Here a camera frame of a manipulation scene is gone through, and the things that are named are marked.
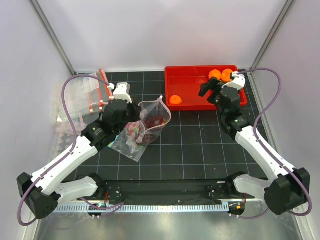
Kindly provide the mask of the pink dragon fruit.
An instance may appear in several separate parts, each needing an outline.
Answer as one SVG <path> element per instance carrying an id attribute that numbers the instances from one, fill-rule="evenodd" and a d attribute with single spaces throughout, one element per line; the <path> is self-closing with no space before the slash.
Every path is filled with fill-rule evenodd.
<path id="1" fill-rule="evenodd" d="M 147 128 L 143 121 L 128 123 L 125 127 L 126 144 L 137 151 L 147 147 Z"/>

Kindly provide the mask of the pink-dotted zip bag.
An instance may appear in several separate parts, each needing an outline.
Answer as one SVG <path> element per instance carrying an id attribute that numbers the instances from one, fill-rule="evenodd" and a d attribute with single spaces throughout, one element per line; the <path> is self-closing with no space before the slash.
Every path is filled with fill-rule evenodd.
<path id="1" fill-rule="evenodd" d="M 141 107 L 139 121 L 143 121 L 144 124 L 145 124 L 145 120 L 150 116 L 160 115 L 164 118 L 165 124 L 157 127 L 149 128 L 149 129 L 146 127 L 147 135 L 155 134 L 159 138 L 165 126 L 172 119 L 172 113 L 163 102 L 163 96 L 161 95 L 157 100 L 154 100 L 154 101 L 142 101 L 138 104 L 138 106 Z M 150 145 L 149 144 L 146 147 L 139 148 L 138 150 L 133 151 L 133 149 L 126 144 L 127 137 L 125 134 L 125 128 L 116 137 L 115 141 L 116 142 L 114 143 L 111 149 L 135 162 L 139 162 L 143 153 L 146 151 L 147 147 Z"/>

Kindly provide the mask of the red apple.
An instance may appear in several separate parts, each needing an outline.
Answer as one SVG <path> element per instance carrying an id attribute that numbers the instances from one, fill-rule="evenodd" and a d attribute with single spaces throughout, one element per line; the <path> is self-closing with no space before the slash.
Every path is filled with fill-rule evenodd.
<path id="1" fill-rule="evenodd" d="M 150 116 L 144 122 L 147 129 L 151 129 L 165 124 L 165 120 L 161 115 Z"/>

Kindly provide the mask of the dark purple grape bunch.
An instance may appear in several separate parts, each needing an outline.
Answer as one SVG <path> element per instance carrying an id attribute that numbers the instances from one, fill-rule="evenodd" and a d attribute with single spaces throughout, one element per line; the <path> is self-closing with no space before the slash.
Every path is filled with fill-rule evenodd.
<path id="1" fill-rule="evenodd" d="M 143 137 L 140 139 L 140 145 L 142 146 L 147 146 L 149 144 L 152 144 L 157 140 L 158 136 L 156 134 L 145 134 Z"/>

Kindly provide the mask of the clear blue-zip bag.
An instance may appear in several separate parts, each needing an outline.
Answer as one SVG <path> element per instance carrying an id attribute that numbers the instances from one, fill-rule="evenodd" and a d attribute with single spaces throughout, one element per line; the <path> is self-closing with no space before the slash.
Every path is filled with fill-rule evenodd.
<path id="1" fill-rule="evenodd" d="M 111 143 L 109 143 L 109 144 L 108 144 L 108 147 L 109 147 L 109 148 L 112 148 L 112 147 L 113 147 L 113 145 L 115 144 L 115 142 L 116 142 L 116 140 L 115 140 L 115 141 L 113 141 L 113 142 L 111 142 Z"/>

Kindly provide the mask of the stack of orange-zip bags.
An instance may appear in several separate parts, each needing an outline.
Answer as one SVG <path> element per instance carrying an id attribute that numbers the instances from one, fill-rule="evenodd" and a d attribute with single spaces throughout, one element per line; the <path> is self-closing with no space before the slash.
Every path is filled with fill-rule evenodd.
<path id="1" fill-rule="evenodd" d="M 87 116 L 103 110 L 109 100 L 108 86 L 96 78 L 101 79 L 96 72 L 91 73 L 94 77 L 77 77 L 72 79 L 65 88 L 65 105 L 71 119 L 76 116 Z M 53 89 L 53 119 L 57 116 L 67 118 L 62 103 L 62 88 L 65 81 L 55 84 Z"/>

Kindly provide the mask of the pink-dotted bag on table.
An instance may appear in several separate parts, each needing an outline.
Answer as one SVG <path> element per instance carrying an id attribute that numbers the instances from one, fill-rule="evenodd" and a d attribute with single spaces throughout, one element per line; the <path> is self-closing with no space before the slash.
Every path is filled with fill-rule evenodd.
<path id="1" fill-rule="evenodd" d="M 84 122 L 82 115 L 76 116 L 72 120 L 76 134 L 74 134 L 73 129 L 70 125 L 69 120 L 64 117 L 56 116 L 54 118 L 54 140 L 51 148 L 50 156 L 52 158 L 57 157 L 64 150 L 70 147 L 74 141 L 75 136 L 79 136 L 81 131 L 87 126 Z"/>

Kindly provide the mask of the orange tangerine at back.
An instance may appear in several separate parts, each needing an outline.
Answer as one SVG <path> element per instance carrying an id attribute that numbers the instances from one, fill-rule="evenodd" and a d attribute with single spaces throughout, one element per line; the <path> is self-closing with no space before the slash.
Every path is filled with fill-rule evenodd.
<path id="1" fill-rule="evenodd" d="M 221 73 L 221 80 L 223 83 L 229 83 L 232 79 L 232 73 L 233 70 L 226 68 L 222 73 Z"/>

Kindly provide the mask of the orange tangerine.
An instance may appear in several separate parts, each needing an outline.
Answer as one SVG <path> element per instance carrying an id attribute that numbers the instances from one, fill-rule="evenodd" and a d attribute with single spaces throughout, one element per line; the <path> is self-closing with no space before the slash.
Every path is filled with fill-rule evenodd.
<path id="1" fill-rule="evenodd" d="M 172 95 L 170 98 L 169 98 L 169 103 L 171 105 L 180 105 L 182 103 L 182 98 L 179 96 L 179 95 Z"/>
<path id="2" fill-rule="evenodd" d="M 232 73 L 233 70 L 226 68 L 222 73 L 221 73 L 221 80 L 223 83 L 229 83 L 232 79 Z"/>
<path id="3" fill-rule="evenodd" d="M 208 74 L 208 78 L 209 79 L 215 78 L 218 81 L 220 81 L 222 79 L 222 73 L 217 69 L 211 70 Z"/>

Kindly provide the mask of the red plastic tray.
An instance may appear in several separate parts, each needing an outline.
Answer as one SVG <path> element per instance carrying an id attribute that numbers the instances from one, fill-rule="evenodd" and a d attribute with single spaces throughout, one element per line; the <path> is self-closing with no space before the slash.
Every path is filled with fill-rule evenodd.
<path id="1" fill-rule="evenodd" d="M 194 65 L 194 66 L 167 66 L 164 69 L 166 105 L 171 111 L 211 111 L 216 107 L 207 101 L 212 91 L 204 97 L 198 96 L 201 84 L 209 81 L 209 72 L 225 69 L 237 71 L 235 65 Z M 178 105 L 170 104 L 173 95 L 182 98 Z"/>

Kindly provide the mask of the orange tangerine at front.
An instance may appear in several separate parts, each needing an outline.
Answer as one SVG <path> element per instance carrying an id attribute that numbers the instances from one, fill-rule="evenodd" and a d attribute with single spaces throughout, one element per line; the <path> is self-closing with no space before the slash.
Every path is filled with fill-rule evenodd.
<path id="1" fill-rule="evenodd" d="M 171 105 L 180 105 L 182 103 L 182 98 L 179 96 L 179 95 L 172 95 L 170 98 L 169 98 L 169 103 Z"/>

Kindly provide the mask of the left aluminium corner post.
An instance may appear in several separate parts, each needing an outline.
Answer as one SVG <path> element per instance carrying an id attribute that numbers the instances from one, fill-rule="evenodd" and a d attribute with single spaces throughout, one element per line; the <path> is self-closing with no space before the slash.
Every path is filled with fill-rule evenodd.
<path id="1" fill-rule="evenodd" d="M 39 21 L 41 22 L 45 32 L 47 33 L 48 37 L 50 38 L 53 46 L 55 47 L 58 55 L 60 56 L 62 62 L 64 63 L 65 67 L 69 71 L 71 75 L 75 75 L 76 71 L 72 66 L 71 61 L 69 60 L 62 44 L 60 43 L 52 25 L 50 24 L 45 12 L 43 11 L 40 3 L 38 0 L 29 0 L 28 1 L 34 10 L 36 16 L 38 17 Z"/>

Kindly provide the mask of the aluminium corner post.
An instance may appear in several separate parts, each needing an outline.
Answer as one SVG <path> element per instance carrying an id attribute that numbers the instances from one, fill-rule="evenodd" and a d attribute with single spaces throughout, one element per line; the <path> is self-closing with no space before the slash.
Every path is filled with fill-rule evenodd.
<path id="1" fill-rule="evenodd" d="M 60 56 L 62 62 L 64 63 L 65 67 L 69 71 L 71 75 L 75 75 L 76 71 L 72 66 L 71 61 L 69 60 L 62 44 L 60 43 L 52 25 L 50 24 L 45 12 L 43 11 L 40 3 L 38 0 L 29 0 L 28 1 L 34 10 L 36 16 L 38 17 L 39 21 L 41 22 L 45 32 L 47 33 L 48 37 L 50 38 L 53 46 L 55 47 L 58 55 Z"/>
<path id="2" fill-rule="evenodd" d="M 292 10 L 293 6 L 295 5 L 296 0 L 286 0 L 284 2 L 283 7 L 281 8 L 279 14 L 277 15 L 270 31 L 268 32 L 260 50 L 258 51 L 257 56 L 255 57 L 251 69 L 257 68 L 261 60 L 263 59 L 264 55 L 266 54 L 268 48 L 272 44 L 273 40 L 275 39 L 277 33 L 281 29 L 281 26 L 285 22 L 287 16 L 289 15 L 290 11 Z"/>

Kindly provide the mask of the perforated metal rail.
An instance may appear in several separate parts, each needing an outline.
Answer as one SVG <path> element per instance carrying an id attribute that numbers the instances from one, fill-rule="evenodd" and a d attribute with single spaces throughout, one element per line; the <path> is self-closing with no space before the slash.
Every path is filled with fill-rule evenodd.
<path id="1" fill-rule="evenodd" d="M 102 210 L 93 208 L 84 202 L 78 203 L 66 203 L 58 206 L 53 213 L 54 214 L 106 214 L 111 213 L 117 209 L 117 207 L 112 206 L 108 210 Z M 222 202 L 222 204 L 214 205 L 124 205 L 116 213 L 197 213 L 197 212 L 228 212 L 229 204 L 227 202 Z"/>

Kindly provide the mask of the aluminium front frame bar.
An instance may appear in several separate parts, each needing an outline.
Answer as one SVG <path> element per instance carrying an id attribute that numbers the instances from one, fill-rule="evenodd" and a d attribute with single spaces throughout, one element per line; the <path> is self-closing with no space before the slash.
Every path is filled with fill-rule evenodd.
<path id="1" fill-rule="evenodd" d="M 228 195 L 248 194 L 257 198 L 262 198 L 267 204 L 288 204 L 291 200 L 299 199 L 302 195 L 302 202 L 305 202 L 305 195 L 301 187 L 293 189 L 291 183 L 284 178 L 279 178 L 272 183 L 257 179 L 246 178 L 242 175 L 232 181 L 226 181 L 221 190 Z M 110 187 L 104 182 L 97 182 L 91 177 L 81 180 L 62 183 L 58 185 L 56 191 L 44 194 L 35 186 L 29 187 L 29 193 L 25 192 L 25 202 L 31 205 L 40 204 L 43 201 L 52 201 L 55 205 L 73 201 L 84 197 L 101 199 L 111 192 Z"/>

